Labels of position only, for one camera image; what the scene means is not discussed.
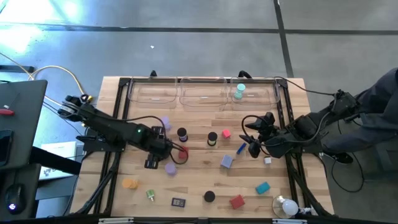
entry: yellow cable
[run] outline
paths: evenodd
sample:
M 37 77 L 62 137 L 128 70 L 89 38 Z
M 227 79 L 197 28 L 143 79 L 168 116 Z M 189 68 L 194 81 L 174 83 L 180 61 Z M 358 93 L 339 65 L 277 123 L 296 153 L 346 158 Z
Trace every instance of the yellow cable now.
M 24 72 L 26 72 L 26 74 L 29 76 L 28 81 L 30 81 L 30 79 L 35 80 L 35 75 L 37 75 L 40 71 L 46 69 L 46 68 L 59 68 L 61 70 L 64 70 L 65 72 L 69 73 L 69 75 L 71 75 L 73 77 L 73 79 L 75 80 L 77 86 L 79 87 L 79 90 L 81 92 L 81 94 L 85 94 L 83 88 L 80 85 L 80 82 L 77 80 L 75 74 L 73 74 L 71 71 L 67 70 L 66 68 L 63 68 L 61 66 L 57 66 L 57 65 L 48 65 L 45 67 L 42 67 L 32 73 L 29 73 L 26 69 L 24 69 L 24 67 L 22 65 L 20 65 L 18 62 L 14 61 L 13 59 L 11 59 L 10 57 L 8 57 L 7 55 L 4 55 L 3 53 L 0 52 L 0 54 L 4 57 L 6 57 L 8 60 L 14 62 L 16 65 L 18 65 L 18 67 L 20 67 Z M 48 99 L 49 101 L 51 101 L 52 103 L 55 103 L 56 105 L 61 106 L 61 104 L 53 99 L 51 99 L 50 97 L 48 97 L 47 95 L 44 96 L 46 99 Z

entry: wooden table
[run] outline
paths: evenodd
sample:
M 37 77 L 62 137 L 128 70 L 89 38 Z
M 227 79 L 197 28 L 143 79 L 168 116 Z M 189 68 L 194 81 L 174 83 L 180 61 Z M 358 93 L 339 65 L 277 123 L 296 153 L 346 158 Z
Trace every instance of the wooden table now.
M 107 114 L 113 113 L 116 92 L 120 77 L 104 77 L 101 91 L 99 93 L 97 108 Z M 290 79 L 298 85 L 305 87 L 301 78 Z M 133 94 L 137 94 L 139 88 L 136 84 Z M 294 85 L 289 84 L 290 99 L 292 102 L 294 117 L 310 112 L 306 92 Z M 287 114 L 284 96 L 281 96 L 284 114 Z M 128 146 L 122 154 L 118 179 L 116 183 L 112 216 L 129 217 L 230 217 L 230 218 L 271 218 L 275 217 L 272 211 L 272 200 L 278 195 L 290 196 L 289 180 L 284 157 L 281 159 L 272 158 L 272 164 L 265 165 L 261 153 L 257 159 L 253 159 L 245 150 L 240 155 L 236 151 L 243 141 L 239 134 L 241 120 L 248 114 L 262 116 L 266 111 L 273 112 L 275 125 L 279 125 L 278 114 L 275 106 L 268 110 L 257 109 L 255 106 L 247 106 L 247 110 L 234 110 L 229 102 L 223 111 L 186 111 L 177 99 L 175 109 L 153 109 L 140 108 L 136 102 L 132 102 L 129 108 L 128 118 L 135 118 L 145 115 L 168 116 L 172 129 L 168 137 L 174 142 L 189 147 L 189 160 L 184 165 L 177 165 L 177 175 L 170 177 L 164 171 L 164 165 L 170 162 L 170 158 L 161 161 L 157 170 L 145 169 L 144 161 L 147 152 L 140 151 Z M 143 119 L 139 122 L 148 126 L 159 125 L 154 119 Z M 181 143 L 178 140 L 177 129 L 187 129 L 189 140 Z M 231 139 L 225 140 L 221 137 L 221 131 L 228 128 L 231 131 Z M 218 133 L 216 146 L 207 145 L 207 135 L 214 131 Z M 178 158 L 177 150 L 173 154 Z M 224 155 L 234 158 L 230 169 L 220 167 Z M 84 160 L 80 176 L 78 178 L 75 196 L 73 198 L 71 212 L 77 211 L 88 200 L 98 185 L 101 166 L 103 163 L 103 152 L 95 152 Z M 309 189 L 316 196 L 317 200 L 333 213 L 328 183 L 321 162 L 311 154 L 303 155 L 305 176 Z M 136 190 L 124 189 L 121 182 L 124 178 L 136 179 L 139 187 Z M 268 182 L 271 189 L 258 195 L 255 187 L 263 182 Z M 154 189 L 155 202 L 151 202 L 146 191 Z M 207 203 L 203 194 L 212 190 L 216 194 L 213 203 Z M 106 205 L 108 187 L 105 188 L 101 209 Z M 299 200 L 302 203 L 301 191 L 297 191 Z M 241 194 L 244 196 L 245 205 L 233 210 L 229 200 Z M 171 206 L 173 197 L 186 199 L 185 208 Z

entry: person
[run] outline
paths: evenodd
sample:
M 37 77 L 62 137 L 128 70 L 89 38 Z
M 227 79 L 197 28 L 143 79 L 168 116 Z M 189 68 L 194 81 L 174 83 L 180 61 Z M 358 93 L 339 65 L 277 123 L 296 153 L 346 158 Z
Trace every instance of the person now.
M 398 133 L 398 68 L 383 75 L 371 88 L 355 96 L 361 103 L 363 125 L 357 130 L 324 141 L 324 154 L 336 162 L 350 164 L 347 152 L 356 152 L 387 141 Z

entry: light bulb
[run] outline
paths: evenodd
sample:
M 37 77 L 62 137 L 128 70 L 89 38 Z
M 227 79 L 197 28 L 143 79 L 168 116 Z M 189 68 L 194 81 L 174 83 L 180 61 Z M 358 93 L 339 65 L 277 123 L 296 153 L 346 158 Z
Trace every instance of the light bulb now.
M 282 204 L 282 209 L 287 215 L 295 215 L 299 212 L 299 206 L 291 199 L 286 199 Z

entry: white cube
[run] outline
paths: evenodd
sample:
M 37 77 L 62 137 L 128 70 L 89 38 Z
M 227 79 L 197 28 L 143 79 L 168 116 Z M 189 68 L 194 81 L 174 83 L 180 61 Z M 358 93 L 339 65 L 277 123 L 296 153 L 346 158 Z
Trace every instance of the white cube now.
M 265 164 L 271 164 L 271 157 L 265 157 L 264 158 L 264 163 Z

